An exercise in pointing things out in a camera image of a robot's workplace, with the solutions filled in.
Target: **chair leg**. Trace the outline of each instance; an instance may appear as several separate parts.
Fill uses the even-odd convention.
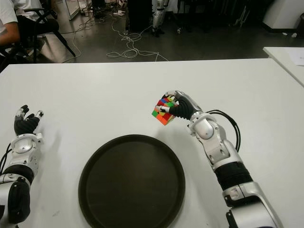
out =
[[[63,43],[63,45],[71,52],[71,54],[75,57],[75,53],[72,51],[72,49],[68,46],[66,39],[63,38],[63,36],[58,32],[54,31],[55,36],[58,37],[58,39]]]
[[[34,63],[37,63],[37,24],[34,27]]]

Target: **rubik's cube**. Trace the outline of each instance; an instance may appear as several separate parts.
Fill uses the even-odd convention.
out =
[[[173,101],[171,97],[166,97],[157,103],[157,106],[166,106],[166,107],[173,107],[177,106],[177,104]],[[158,119],[163,125],[167,125],[169,122],[171,122],[175,116],[169,114],[169,113],[164,113],[158,111],[156,108],[153,110],[152,115]]]

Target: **robotic arm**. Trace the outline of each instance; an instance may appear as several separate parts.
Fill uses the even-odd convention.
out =
[[[0,167],[0,227],[4,228],[15,227],[30,213],[29,190],[38,172],[40,145],[43,144],[42,135],[33,132],[44,114],[38,111],[24,119],[28,111],[27,105],[17,111],[14,122],[16,138],[10,143],[11,150],[8,146],[1,160],[2,165],[12,151],[8,167],[4,171],[4,165]]]
[[[230,228],[283,228],[258,183],[254,182],[237,150],[226,139],[225,130],[216,119],[185,93],[168,91],[178,106],[156,106],[161,112],[190,120],[189,132],[203,145],[207,159],[218,178],[228,207]]]

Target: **white table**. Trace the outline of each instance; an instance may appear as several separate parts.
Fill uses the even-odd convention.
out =
[[[31,214],[19,226],[89,227],[77,194],[87,160],[113,138],[145,134],[171,147],[185,171],[185,201],[171,227],[227,228],[222,190],[202,146],[186,132],[187,121],[163,126],[151,115],[172,89],[188,93],[205,111],[218,108],[237,121],[240,154],[252,177],[285,227],[301,227],[304,90],[272,59],[9,66],[0,74],[2,151],[14,138],[20,106],[45,112],[37,130],[45,145],[31,188]],[[232,126],[217,119],[234,143]]]
[[[263,50],[304,87],[304,66],[294,64],[284,47],[265,47]]]

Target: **black cable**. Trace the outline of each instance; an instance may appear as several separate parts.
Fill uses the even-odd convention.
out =
[[[239,148],[241,146],[241,132],[239,130],[239,127],[237,125],[237,122],[235,122],[234,119],[232,119],[228,114],[224,113],[221,110],[215,109],[215,110],[211,110],[208,111],[207,113],[209,114],[218,114],[218,115],[222,115],[223,117],[227,118],[229,120],[229,122],[232,124],[235,132],[236,132],[236,137],[237,137],[237,141],[236,141],[236,150],[237,152],[239,151]]]
[[[5,166],[5,162],[6,162],[6,158],[8,156],[8,153],[11,152],[11,149],[10,148],[10,144],[8,145],[7,149],[6,149],[6,152],[5,154],[3,155],[1,161],[0,161],[0,175],[2,175],[3,173],[3,169],[4,169],[4,166]]]

